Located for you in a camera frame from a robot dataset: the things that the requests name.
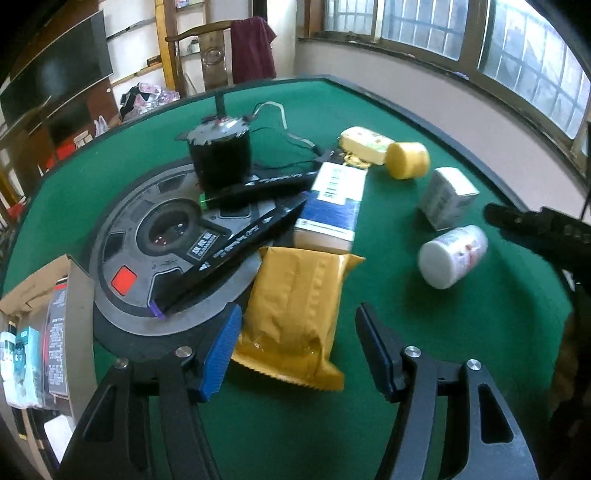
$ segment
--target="yellow padded envelope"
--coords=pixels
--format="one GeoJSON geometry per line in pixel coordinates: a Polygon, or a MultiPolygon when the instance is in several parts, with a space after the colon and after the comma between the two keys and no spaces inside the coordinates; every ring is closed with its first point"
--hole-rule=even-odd
{"type": "Polygon", "coordinates": [[[342,390],[329,361],[346,273],[364,258],[263,247],[263,262],[232,359],[279,380],[342,390]]]}

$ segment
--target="maroon cloth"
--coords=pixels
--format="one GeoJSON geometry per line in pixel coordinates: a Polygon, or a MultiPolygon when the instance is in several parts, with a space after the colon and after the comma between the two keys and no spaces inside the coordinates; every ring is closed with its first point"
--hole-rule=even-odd
{"type": "Polygon", "coordinates": [[[277,76],[271,54],[271,42],[276,36],[261,17],[232,21],[230,38],[234,83],[274,79],[277,76]]]}

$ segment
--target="green felt surface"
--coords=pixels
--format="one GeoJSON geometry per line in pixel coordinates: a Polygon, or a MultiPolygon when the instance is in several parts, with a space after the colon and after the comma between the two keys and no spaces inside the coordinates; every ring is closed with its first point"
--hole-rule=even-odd
{"type": "MultiPolygon", "coordinates": [[[[345,282],[331,357],[345,373],[345,390],[308,390],[231,364],[220,393],[200,408],[222,478],[373,478],[396,408],[375,390],[355,335],[353,318],[362,301],[373,303],[406,342],[431,356],[482,361],[535,444],[548,418],[547,391],[570,305],[547,263],[485,225],[481,211],[499,201],[495,192],[461,158],[404,118],[333,84],[319,80],[242,90],[226,95],[226,106],[230,115],[243,115],[264,100],[283,103],[291,131],[322,147],[335,145],[339,134],[354,125],[395,140],[422,142],[433,167],[460,167],[480,190],[464,223],[481,226],[490,247],[481,265],[449,290],[429,287],[416,257],[421,244],[436,234],[415,206],[430,175],[396,181],[385,168],[372,167],[353,247],[367,260],[345,282]]],[[[186,156],[185,143],[175,136],[212,112],[213,99],[180,106],[92,142],[66,161],[46,180],[28,212],[5,291],[61,254],[79,257],[105,206],[141,174],[186,156]]],[[[261,111],[255,126],[266,125],[279,127],[276,109],[261,111]]],[[[267,129],[253,133],[252,144],[261,164],[313,158],[267,129]]],[[[100,379],[113,356],[95,344],[95,359],[100,379]]],[[[162,460],[158,441],[155,450],[162,460]]],[[[165,476],[165,468],[160,471],[165,476]]]]}

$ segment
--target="white wire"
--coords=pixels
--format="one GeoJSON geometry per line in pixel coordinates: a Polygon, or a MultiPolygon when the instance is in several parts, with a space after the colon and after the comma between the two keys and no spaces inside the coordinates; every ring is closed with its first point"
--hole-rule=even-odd
{"type": "Polygon", "coordinates": [[[314,148],[316,145],[314,145],[313,142],[311,142],[310,140],[307,140],[305,138],[302,137],[298,137],[297,135],[294,135],[292,133],[289,133],[288,129],[287,129],[287,119],[285,118],[285,108],[283,107],[282,104],[277,103],[277,102],[273,102],[271,100],[268,100],[266,102],[261,103],[256,110],[254,111],[254,113],[252,114],[253,118],[256,118],[258,116],[258,112],[261,110],[261,108],[263,108],[265,105],[271,105],[271,106],[275,106],[277,107],[280,111],[281,111],[281,122],[283,123],[283,129],[287,132],[287,135],[291,138],[293,138],[294,140],[299,140],[300,142],[304,142],[306,145],[309,145],[311,148],[314,148]]]}

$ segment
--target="blue package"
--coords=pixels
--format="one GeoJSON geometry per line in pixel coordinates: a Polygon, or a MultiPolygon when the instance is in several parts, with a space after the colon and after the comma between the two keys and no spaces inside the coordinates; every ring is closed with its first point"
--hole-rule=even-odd
{"type": "Polygon", "coordinates": [[[17,334],[14,345],[14,384],[20,408],[43,407],[40,335],[32,327],[17,334]]]}
{"type": "Polygon", "coordinates": [[[332,253],[351,251],[366,175],[366,170],[322,164],[295,223],[297,248],[332,253]]]}

